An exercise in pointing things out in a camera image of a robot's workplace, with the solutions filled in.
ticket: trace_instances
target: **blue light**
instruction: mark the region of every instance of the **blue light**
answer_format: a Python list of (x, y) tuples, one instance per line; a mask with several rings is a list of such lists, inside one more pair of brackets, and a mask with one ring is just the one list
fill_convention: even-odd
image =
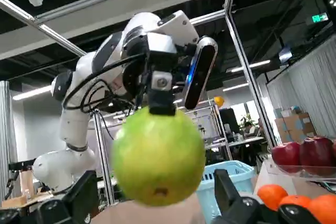
[(190, 70), (189, 70), (189, 74), (187, 76), (187, 84), (189, 85), (190, 82), (192, 81), (193, 77), (194, 77), (194, 73), (195, 73), (195, 68), (196, 68), (196, 57), (194, 57), (191, 61), (191, 66), (190, 66)]

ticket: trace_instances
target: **orange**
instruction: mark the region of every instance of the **orange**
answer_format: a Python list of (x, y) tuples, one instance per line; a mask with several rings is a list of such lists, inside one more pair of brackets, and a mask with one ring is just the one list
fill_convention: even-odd
[(336, 223), (336, 195), (322, 195), (313, 199), (308, 210), (321, 224)]
[(289, 195), (280, 201), (279, 207), (282, 205), (293, 204), (308, 208), (310, 202), (311, 199), (307, 196)]
[(277, 211), (281, 200), (288, 196), (288, 193), (279, 185), (264, 185), (259, 188), (257, 195), (266, 207)]

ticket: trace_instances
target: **window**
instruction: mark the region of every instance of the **window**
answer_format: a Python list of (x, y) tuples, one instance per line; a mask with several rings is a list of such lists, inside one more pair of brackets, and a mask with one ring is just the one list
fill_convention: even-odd
[(249, 101), (246, 104), (247, 104), (248, 113), (250, 113), (251, 119), (255, 121), (255, 123), (257, 123), (260, 116), (259, 116), (256, 104), (254, 103), (254, 101)]
[(235, 112), (237, 123), (240, 124), (243, 116), (247, 114), (244, 104), (241, 103), (241, 104), (233, 105), (231, 106), (231, 108)]

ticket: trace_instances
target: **yellow balloon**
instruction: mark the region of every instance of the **yellow balloon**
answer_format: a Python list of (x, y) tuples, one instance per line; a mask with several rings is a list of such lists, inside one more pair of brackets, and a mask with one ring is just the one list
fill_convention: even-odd
[(218, 105), (218, 107), (221, 107), (224, 104), (224, 98), (223, 97), (214, 97), (214, 101)]

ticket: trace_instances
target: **exit sign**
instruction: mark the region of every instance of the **exit sign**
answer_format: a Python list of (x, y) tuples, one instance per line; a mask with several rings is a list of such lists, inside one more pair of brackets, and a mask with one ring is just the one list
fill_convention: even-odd
[(313, 23), (323, 22), (329, 19), (326, 13), (315, 15), (315, 16), (312, 16), (311, 18), (312, 18)]

